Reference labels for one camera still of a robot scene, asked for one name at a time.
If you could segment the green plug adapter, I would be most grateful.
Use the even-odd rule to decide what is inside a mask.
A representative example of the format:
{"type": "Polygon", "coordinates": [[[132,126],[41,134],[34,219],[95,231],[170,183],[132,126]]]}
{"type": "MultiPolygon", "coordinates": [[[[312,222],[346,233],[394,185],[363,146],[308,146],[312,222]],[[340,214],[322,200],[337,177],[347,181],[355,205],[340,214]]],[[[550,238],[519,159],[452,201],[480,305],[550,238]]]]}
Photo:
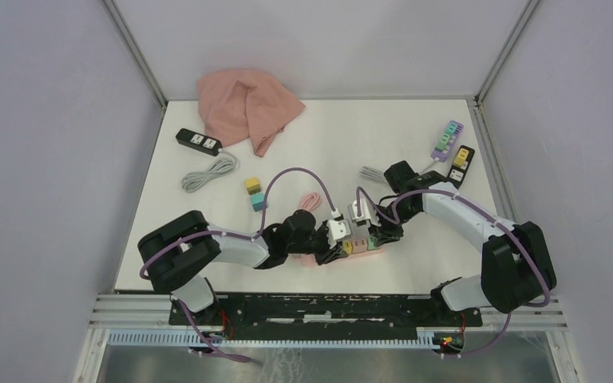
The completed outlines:
{"type": "Polygon", "coordinates": [[[369,236],[366,239],[366,243],[367,243],[367,250],[368,251],[376,251],[377,249],[379,249],[381,247],[381,245],[378,242],[378,239],[373,237],[373,236],[369,236]]]}

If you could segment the pink power strip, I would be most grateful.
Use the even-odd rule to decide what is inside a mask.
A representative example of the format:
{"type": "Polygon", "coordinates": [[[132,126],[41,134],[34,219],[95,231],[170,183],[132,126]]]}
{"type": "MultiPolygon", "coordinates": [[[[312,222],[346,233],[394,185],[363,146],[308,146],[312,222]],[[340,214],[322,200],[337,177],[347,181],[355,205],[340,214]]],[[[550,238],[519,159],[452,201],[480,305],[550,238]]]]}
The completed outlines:
{"type": "MultiPolygon", "coordinates": [[[[376,249],[376,250],[372,250],[372,251],[364,251],[364,252],[360,252],[360,253],[355,253],[355,254],[351,254],[351,255],[347,255],[345,258],[341,258],[341,259],[336,259],[336,262],[340,262],[340,261],[347,261],[347,260],[354,260],[354,259],[361,259],[364,257],[369,257],[371,255],[377,255],[377,254],[382,254],[384,251],[382,249],[376,249]]],[[[289,258],[295,261],[299,261],[300,264],[303,267],[317,267],[318,263],[316,262],[315,256],[308,254],[308,255],[300,255],[300,254],[291,254],[289,255],[289,258]]]]}

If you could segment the teal plug adapter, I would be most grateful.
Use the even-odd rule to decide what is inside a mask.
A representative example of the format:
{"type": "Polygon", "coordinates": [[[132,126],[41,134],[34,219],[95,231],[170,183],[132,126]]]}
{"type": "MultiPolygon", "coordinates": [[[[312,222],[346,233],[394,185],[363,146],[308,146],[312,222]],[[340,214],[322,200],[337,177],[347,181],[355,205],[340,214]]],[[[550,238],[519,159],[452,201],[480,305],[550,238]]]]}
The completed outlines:
{"type": "Polygon", "coordinates": [[[267,208],[267,201],[263,192],[259,191],[250,195],[250,201],[253,211],[260,212],[267,208]]]}

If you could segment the yellow plug adapter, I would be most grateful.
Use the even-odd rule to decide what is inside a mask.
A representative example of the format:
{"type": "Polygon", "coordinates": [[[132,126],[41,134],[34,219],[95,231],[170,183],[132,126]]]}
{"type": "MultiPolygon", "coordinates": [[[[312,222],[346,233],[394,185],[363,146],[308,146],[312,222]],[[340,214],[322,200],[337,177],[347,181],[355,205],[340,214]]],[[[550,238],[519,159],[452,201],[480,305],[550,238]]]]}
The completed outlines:
{"type": "Polygon", "coordinates": [[[244,186],[249,195],[254,195],[262,191],[260,180],[257,177],[251,177],[244,180],[244,186]]]}

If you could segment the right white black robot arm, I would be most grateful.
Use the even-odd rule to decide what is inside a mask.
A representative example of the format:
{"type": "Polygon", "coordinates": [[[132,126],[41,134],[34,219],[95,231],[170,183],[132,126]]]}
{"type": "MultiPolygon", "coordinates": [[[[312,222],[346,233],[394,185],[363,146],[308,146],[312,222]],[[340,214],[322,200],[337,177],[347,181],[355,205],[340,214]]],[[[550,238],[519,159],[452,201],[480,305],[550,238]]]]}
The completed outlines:
{"type": "Polygon", "coordinates": [[[448,177],[415,172],[406,161],[384,174],[394,192],[387,206],[374,203],[357,188],[350,216],[369,225],[379,245],[397,242],[402,226],[425,213],[450,226],[481,254],[481,271],[435,289],[429,316],[448,326],[468,308],[492,307],[509,314],[522,307],[545,307],[557,285],[544,233],[531,221],[515,223],[480,207],[460,193],[448,177]]]}

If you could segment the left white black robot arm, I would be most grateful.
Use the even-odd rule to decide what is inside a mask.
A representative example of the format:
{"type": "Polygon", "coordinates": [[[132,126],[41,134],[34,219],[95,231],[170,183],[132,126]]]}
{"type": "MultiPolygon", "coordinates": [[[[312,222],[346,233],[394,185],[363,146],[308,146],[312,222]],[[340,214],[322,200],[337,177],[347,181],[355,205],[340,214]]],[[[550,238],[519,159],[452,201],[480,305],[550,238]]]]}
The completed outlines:
{"type": "Polygon", "coordinates": [[[343,242],[350,234],[350,221],[338,211],[318,225],[310,212],[297,210],[254,235],[211,225],[201,211],[190,211],[139,241],[140,277],[150,281],[156,293],[182,302],[192,318],[207,325],[219,314],[216,293],[201,275],[208,264],[266,270],[283,265],[290,255],[313,255],[322,265],[346,256],[343,242]]]}

